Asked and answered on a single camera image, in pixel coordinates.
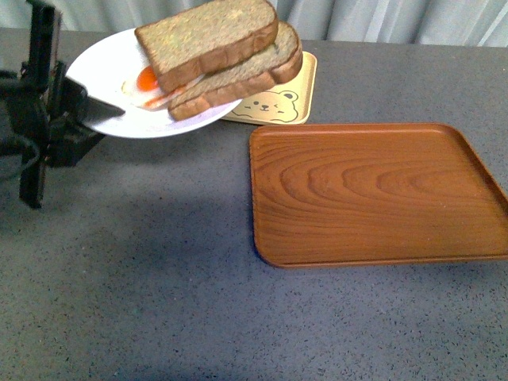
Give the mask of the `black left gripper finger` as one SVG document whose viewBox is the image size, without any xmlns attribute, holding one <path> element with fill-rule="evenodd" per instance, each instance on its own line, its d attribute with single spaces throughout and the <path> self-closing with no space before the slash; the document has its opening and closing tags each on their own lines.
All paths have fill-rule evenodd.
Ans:
<svg viewBox="0 0 508 381">
<path fill-rule="evenodd" d="M 63 111 L 83 125 L 94 125 L 125 114 L 122 108 L 93 98 L 84 85 L 70 78 L 63 81 Z"/>
</svg>

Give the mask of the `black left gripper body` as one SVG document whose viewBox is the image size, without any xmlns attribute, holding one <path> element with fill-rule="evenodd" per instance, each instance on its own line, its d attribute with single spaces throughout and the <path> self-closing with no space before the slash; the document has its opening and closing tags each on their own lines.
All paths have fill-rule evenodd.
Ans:
<svg viewBox="0 0 508 381">
<path fill-rule="evenodd" d="M 29 58 L 19 72 L 1 73 L 1 104 L 7 116 L 1 154 L 20 156 L 21 164 L 1 179 L 17 179 L 20 200 L 39 209 L 45 169 L 74 167 L 103 135 L 84 125 L 91 99 L 85 87 L 66 76 L 67 65 L 57 58 L 60 11 L 45 1 L 29 4 Z"/>
</svg>

